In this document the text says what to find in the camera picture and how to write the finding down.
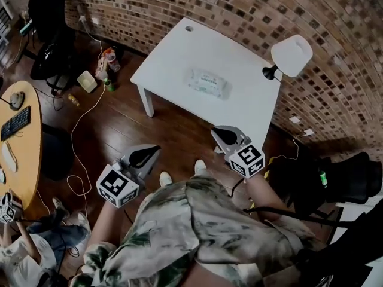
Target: jeans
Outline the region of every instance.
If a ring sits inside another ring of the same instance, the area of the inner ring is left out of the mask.
[[[79,225],[61,227],[65,216],[62,209],[55,209],[54,213],[42,217],[39,222],[34,222],[26,229],[29,234],[37,234],[44,238],[51,246],[57,266],[60,265],[65,255],[65,248],[77,246],[86,237],[88,231]]]

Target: white table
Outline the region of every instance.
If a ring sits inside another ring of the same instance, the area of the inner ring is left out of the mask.
[[[154,114],[154,93],[213,125],[235,126],[262,148],[278,96],[279,79],[262,74],[270,63],[222,34],[183,18],[149,54],[134,73],[149,117]],[[186,85],[190,68],[217,74],[232,85],[227,100],[198,92]]]

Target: desk lamp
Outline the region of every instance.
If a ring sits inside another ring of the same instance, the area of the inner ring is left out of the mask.
[[[312,58],[312,48],[302,36],[293,35],[275,44],[271,56],[275,65],[262,69],[267,79],[273,80],[278,69],[288,77],[296,77]]]
[[[2,88],[3,82],[4,82],[4,80],[1,77],[0,78],[0,89]],[[1,97],[0,97],[0,100],[4,101],[6,104],[9,104],[10,109],[12,109],[13,111],[18,111],[23,106],[24,98],[25,98],[24,92],[20,91],[18,93],[13,93],[11,95],[11,99],[9,102],[4,100]]]

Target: keyboard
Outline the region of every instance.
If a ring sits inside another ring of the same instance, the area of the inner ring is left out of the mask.
[[[24,126],[31,123],[31,107],[28,106],[19,112],[16,116],[13,116],[1,127],[1,141],[4,141],[16,134]]]

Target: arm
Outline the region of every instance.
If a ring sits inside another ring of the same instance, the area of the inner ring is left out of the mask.
[[[10,246],[12,244],[11,239],[11,227],[9,223],[4,224],[4,234],[2,236],[2,247],[6,248],[7,246]]]
[[[123,208],[116,208],[113,204],[105,202],[93,227],[88,246],[100,242],[108,242],[118,246],[120,244],[123,215]]]
[[[20,233],[22,234],[22,237],[24,237],[25,245],[26,245],[26,251],[30,257],[32,257],[35,262],[37,262],[40,265],[41,262],[41,255],[38,252],[38,249],[36,248],[35,243],[33,242],[31,235],[26,231],[24,225],[21,222],[16,222],[17,226],[19,227]]]
[[[261,174],[257,174],[251,179],[247,179],[246,187],[247,192],[254,201],[256,207],[268,206],[281,210],[288,210],[287,206],[282,202]],[[260,219],[269,221],[275,221],[281,216],[271,212],[259,212],[258,215]]]

